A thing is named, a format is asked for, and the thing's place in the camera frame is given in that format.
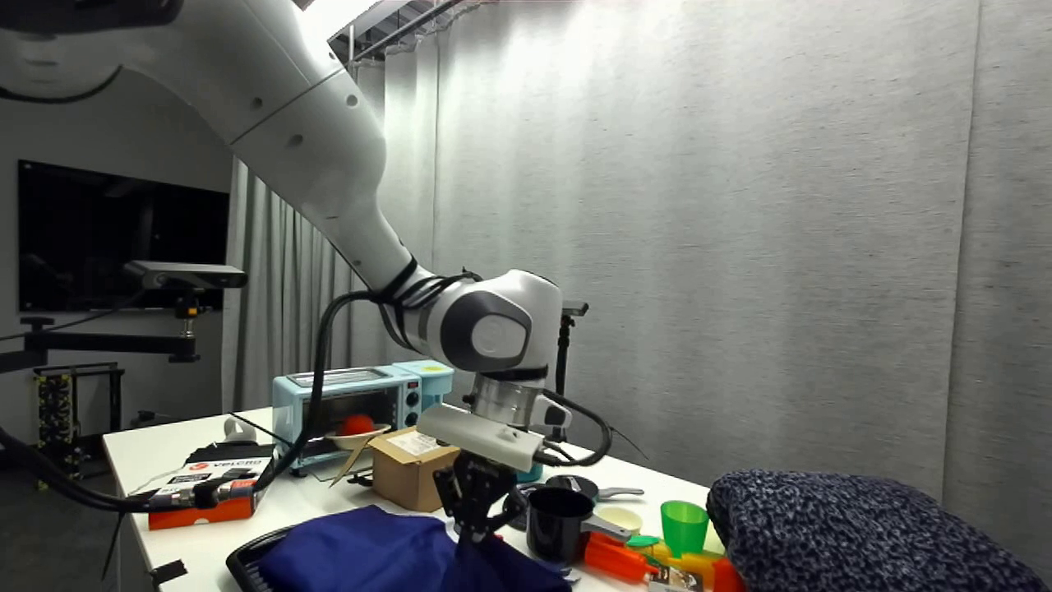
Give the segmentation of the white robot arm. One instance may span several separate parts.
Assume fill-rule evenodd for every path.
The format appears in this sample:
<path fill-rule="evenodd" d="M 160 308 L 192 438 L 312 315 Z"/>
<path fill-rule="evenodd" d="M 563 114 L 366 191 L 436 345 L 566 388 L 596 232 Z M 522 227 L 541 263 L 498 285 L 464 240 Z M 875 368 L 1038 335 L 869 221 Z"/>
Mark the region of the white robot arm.
<path fill-rule="evenodd" d="M 540 461 L 522 409 L 554 362 L 563 293 L 507 270 L 436 276 L 378 207 L 385 134 L 328 34 L 292 0 L 0 0 L 2 96 L 68 104 L 125 72 L 177 96 L 368 285 L 392 335 L 477 377 L 477 403 L 436 403 L 419 432 L 452 445 L 439 507 L 466 544 L 504 526 L 493 504 Z"/>

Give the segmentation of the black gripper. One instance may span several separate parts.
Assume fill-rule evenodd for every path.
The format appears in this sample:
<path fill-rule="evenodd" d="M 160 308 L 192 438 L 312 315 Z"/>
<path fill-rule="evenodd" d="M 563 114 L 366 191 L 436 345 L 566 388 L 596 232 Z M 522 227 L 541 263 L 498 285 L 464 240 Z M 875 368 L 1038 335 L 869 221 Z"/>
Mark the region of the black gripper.
<path fill-rule="evenodd" d="M 434 487 L 464 544 L 484 544 L 498 526 L 526 515 L 516 473 L 477 455 L 461 455 L 436 471 Z"/>

